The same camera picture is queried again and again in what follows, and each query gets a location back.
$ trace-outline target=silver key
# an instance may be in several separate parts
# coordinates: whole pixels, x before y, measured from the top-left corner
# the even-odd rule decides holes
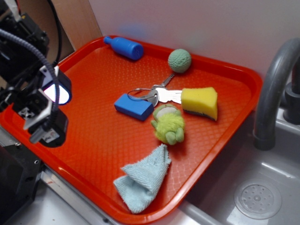
[[[152,89],[147,95],[138,97],[137,99],[144,99],[144,100],[152,103],[153,106],[155,107],[159,101],[159,94],[156,89]]]
[[[169,101],[181,104],[181,90],[167,90],[166,88],[156,88],[158,92],[158,100],[163,103]]]
[[[156,88],[165,88],[167,84],[172,80],[172,78],[175,76],[175,74],[171,74],[164,82],[162,82],[160,85],[153,85],[152,89]]]

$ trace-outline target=sink drain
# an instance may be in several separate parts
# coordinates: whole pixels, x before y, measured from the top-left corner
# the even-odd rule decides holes
[[[281,207],[278,189],[265,180],[247,180],[241,183],[234,194],[236,207],[252,219],[268,219]]]

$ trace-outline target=dish towel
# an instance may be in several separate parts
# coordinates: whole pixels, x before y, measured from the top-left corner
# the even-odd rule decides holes
[[[154,200],[170,163],[167,146],[161,144],[143,160],[122,168],[127,175],[113,183],[132,213],[140,213]]]

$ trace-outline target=sink basin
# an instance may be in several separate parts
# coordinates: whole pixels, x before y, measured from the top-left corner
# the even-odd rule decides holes
[[[251,114],[186,197],[207,215],[200,224],[299,223],[300,127],[277,120],[275,148],[261,151],[253,124]]]

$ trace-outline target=blue plastic bottle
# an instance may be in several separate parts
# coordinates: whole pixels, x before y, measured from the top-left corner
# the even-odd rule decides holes
[[[144,48],[140,43],[130,41],[123,37],[111,38],[107,36],[103,41],[105,44],[111,45],[116,53],[124,55],[132,60],[138,60],[144,54]]]

